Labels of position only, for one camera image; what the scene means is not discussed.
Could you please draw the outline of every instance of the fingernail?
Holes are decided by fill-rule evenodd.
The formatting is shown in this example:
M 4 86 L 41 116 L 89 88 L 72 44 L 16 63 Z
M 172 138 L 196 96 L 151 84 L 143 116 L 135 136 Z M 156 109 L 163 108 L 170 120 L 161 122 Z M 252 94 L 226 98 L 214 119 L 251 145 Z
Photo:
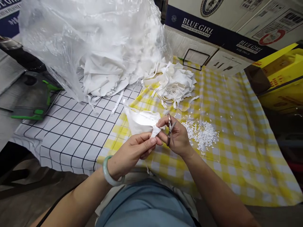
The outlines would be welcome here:
M 152 138 L 151 139 L 151 143 L 156 143 L 157 142 L 157 139 L 156 138 Z

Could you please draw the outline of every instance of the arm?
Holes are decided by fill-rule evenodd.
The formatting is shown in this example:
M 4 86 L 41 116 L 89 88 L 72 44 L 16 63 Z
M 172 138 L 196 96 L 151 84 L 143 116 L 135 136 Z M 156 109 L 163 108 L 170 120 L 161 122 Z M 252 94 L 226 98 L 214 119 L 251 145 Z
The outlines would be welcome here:
M 252 214 L 227 184 L 191 147 L 183 160 L 218 226 L 259 226 Z
M 150 132 L 131 136 L 108 160 L 108 172 L 113 179 L 118 180 L 126 175 L 137 164 L 139 158 L 147 158 L 156 144 L 162 145 L 159 138 L 150 138 L 150 136 Z M 112 186 L 104 178 L 102 168 L 96 170 L 60 200 L 42 227 L 85 226 L 111 188 Z M 31 227 L 36 227 L 46 212 L 35 220 Z
M 177 121 L 174 117 L 171 118 L 172 123 Z M 157 126 L 162 127 L 167 123 L 166 116 L 159 120 Z M 170 143 L 170 148 L 179 154 L 188 166 L 198 191 L 206 201 L 217 225 L 222 227 L 259 226 L 241 200 L 191 147 L 186 128 L 177 121 L 172 132 L 174 143 Z M 167 143 L 167 136 L 163 132 L 160 132 L 158 136 Z

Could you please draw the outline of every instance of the clear plastic bag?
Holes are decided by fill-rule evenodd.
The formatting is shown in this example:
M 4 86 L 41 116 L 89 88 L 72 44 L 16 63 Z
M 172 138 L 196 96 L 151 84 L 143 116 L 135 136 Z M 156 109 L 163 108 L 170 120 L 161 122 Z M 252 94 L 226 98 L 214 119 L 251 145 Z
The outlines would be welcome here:
M 81 67 L 92 52 L 119 58 L 130 84 L 163 57 L 172 59 L 152 0 L 26 0 L 19 26 L 25 50 L 78 101 L 84 98 Z

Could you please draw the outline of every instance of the forearm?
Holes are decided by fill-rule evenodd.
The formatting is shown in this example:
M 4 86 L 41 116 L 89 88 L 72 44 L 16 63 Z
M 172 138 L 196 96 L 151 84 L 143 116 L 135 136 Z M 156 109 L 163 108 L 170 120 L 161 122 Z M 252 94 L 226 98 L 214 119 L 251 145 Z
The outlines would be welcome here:
M 61 199 L 42 226 L 85 226 L 110 189 L 111 186 L 105 180 L 102 169 L 98 169 Z M 37 226 L 44 215 L 45 213 L 31 227 Z
M 241 200 L 195 151 L 183 159 L 218 226 L 259 226 Z

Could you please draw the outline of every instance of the bangle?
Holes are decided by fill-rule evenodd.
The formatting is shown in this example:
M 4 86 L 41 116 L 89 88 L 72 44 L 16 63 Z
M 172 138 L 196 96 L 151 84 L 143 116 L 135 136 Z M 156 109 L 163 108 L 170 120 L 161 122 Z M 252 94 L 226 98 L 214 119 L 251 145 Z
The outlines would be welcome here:
M 104 174 L 104 177 L 105 177 L 105 180 L 112 186 L 120 186 L 121 184 L 124 183 L 124 180 L 125 180 L 125 176 L 122 176 L 121 180 L 119 181 L 115 181 L 109 174 L 108 172 L 108 169 L 107 169 L 107 161 L 112 157 L 112 155 L 109 155 L 107 156 L 105 159 L 104 159 L 104 162 L 103 162 L 103 174 Z

